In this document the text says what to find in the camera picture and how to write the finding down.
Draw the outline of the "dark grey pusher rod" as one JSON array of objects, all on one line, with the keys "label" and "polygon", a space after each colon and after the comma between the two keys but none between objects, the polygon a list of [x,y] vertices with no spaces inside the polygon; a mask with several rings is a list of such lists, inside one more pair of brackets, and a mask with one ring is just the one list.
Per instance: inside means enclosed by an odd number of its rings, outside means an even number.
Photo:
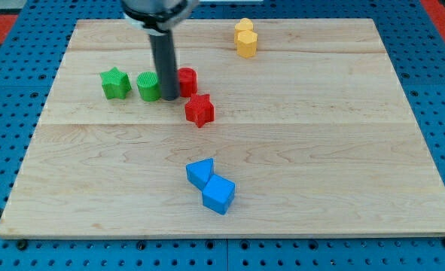
[{"label": "dark grey pusher rod", "polygon": [[175,46],[172,32],[163,35],[150,35],[151,51],[159,79],[160,95],[166,101],[180,96]]}]

